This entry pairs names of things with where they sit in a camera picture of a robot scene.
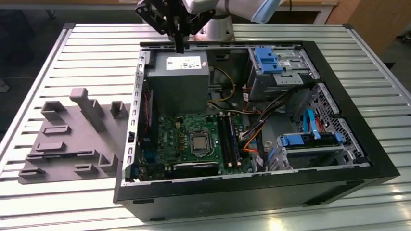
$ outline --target chip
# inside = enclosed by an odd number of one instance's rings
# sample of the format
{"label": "chip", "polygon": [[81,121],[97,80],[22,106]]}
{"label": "chip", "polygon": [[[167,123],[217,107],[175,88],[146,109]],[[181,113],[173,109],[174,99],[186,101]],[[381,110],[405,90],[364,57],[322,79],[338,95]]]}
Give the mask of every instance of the chip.
{"label": "chip", "polygon": [[193,138],[193,148],[194,150],[205,150],[207,149],[207,137],[194,137]]}

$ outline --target cpu socket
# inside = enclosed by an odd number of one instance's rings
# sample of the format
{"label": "cpu socket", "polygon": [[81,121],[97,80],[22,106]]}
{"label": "cpu socket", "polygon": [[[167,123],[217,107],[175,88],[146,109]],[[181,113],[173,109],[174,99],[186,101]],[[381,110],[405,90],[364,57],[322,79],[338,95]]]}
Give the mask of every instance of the cpu socket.
{"label": "cpu socket", "polygon": [[190,133],[191,154],[202,158],[210,154],[210,133],[206,130]]}

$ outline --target white label sticker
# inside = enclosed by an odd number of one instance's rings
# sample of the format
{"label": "white label sticker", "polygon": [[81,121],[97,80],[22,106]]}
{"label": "white label sticker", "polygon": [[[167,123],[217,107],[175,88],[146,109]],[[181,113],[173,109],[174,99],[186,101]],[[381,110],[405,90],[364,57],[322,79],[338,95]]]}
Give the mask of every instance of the white label sticker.
{"label": "white label sticker", "polygon": [[264,161],[262,157],[260,157],[260,155],[257,156],[257,162],[258,162],[258,164],[260,164],[261,166],[264,166],[265,161]]}
{"label": "white label sticker", "polygon": [[249,94],[247,93],[243,93],[243,99],[245,99],[245,101],[249,102]]}
{"label": "white label sticker", "polygon": [[290,66],[290,62],[289,61],[281,61],[281,65],[282,66]]}
{"label": "white label sticker", "polygon": [[202,60],[199,56],[169,57],[166,62],[167,70],[202,69]]}

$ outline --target yellow wire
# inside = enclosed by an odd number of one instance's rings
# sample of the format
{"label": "yellow wire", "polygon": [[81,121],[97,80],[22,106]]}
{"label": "yellow wire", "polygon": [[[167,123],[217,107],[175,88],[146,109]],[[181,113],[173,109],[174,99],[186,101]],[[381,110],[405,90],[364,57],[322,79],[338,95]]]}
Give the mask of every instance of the yellow wire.
{"label": "yellow wire", "polygon": [[231,76],[230,76],[221,68],[214,67],[214,69],[218,69],[218,70],[227,76],[227,78],[230,79],[231,84],[233,84],[233,92],[231,92],[231,94],[230,94],[229,97],[226,97],[226,98],[223,98],[223,99],[219,99],[219,100],[209,100],[209,102],[217,103],[217,102],[223,102],[223,101],[229,100],[229,99],[234,96],[234,92],[235,92],[235,90],[237,90],[237,85],[235,85],[235,83],[234,83],[234,80],[233,80]]}

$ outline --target gray plastic stand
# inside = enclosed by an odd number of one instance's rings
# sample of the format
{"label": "gray plastic stand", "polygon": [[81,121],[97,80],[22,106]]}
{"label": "gray plastic stand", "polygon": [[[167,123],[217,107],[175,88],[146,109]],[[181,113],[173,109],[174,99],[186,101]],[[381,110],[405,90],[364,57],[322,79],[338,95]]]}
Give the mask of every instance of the gray plastic stand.
{"label": "gray plastic stand", "polygon": [[130,104],[99,105],[86,88],[74,88],[70,99],[79,106],[46,102],[46,119],[26,157],[19,183],[115,177],[122,156]]}

